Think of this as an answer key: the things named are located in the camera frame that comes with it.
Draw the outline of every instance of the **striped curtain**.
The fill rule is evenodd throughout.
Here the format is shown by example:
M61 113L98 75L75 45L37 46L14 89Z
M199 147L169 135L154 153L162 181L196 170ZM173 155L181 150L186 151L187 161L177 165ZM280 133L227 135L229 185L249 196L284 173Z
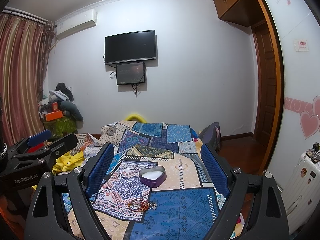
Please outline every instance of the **striped curtain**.
M8 145L43 130L38 101L52 38L52 23L44 26L0 14L0 93L4 142Z

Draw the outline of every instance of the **curtain rod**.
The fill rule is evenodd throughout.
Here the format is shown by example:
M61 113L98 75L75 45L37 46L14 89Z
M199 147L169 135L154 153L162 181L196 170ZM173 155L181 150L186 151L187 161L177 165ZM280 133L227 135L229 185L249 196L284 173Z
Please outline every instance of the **curtain rod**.
M36 15L33 15L31 13L27 13L27 12L24 12L24 11L15 9L15 8L11 8L11 7L5 7L2 12L6 13L6 14L16 15L16 16L22 17L27 20L32 20L34 22L41 23L43 25L45 25L47 23L46 19L43 19L43 18L38 17Z

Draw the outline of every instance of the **black television screen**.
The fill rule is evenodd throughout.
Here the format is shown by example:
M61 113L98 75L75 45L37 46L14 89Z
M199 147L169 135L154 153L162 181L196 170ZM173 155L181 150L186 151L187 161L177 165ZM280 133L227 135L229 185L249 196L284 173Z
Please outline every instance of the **black television screen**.
M143 62L132 62L116 65L117 85L145 83L145 68Z
M155 31L123 33L105 38L105 64L156 59Z

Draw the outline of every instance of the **door frame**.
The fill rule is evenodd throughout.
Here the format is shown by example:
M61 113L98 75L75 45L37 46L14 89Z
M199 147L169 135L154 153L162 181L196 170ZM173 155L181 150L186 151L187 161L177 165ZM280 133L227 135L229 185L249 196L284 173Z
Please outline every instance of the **door frame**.
M282 58L282 52L281 52L281 46L280 46L280 40L278 37L278 33L276 30L276 25L273 21L272 15L269 11L268 6L265 3L265 0L258 0L261 9L263 11L265 21L268 25L273 51L275 54L275 62L276 62L276 110L275 115L273 119L272 124L272 130L270 135L270 140L268 143L268 147L265 153L265 156L263 158L263 161L261 163L259 174L262 174L263 171L268 167L273 151L276 146L276 141L278 139L279 130L280 130L280 124L282 120L282 114L283 114L283 107L284 107L284 64L283 64L283 58ZM253 27L258 26L259 24L262 24L262 22L257 23L256 25L253 25ZM255 35L253 34L254 42L256 46L257 51L257 62L258 62L258 80L259 80L259 95L258 95L258 109L257 109L257 119L256 119L256 125L254 129L254 137L257 135L257 120L260 116L260 105L261 105L261 68L260 68L260 59L259 59L259 51L257 50L257 42Z

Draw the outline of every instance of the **metal screw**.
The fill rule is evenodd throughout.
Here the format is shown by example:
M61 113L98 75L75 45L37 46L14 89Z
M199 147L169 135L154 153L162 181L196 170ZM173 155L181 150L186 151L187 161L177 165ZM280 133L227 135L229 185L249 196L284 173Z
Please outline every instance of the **metal screw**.
M47 177L49 177L50 176L50 172L49 171L47 171L47 172L45 172L43 175L42 175L42 177L44 177L44 178L47 178Z
M80 173L82 171L82 167L76 167L73 171L75 173Z
M239 174L241 173L241 169L239 167L235 167L232 169L234 173Z
M268 179L272 178L272 174L270 172L265 172L264 176L266 176Z

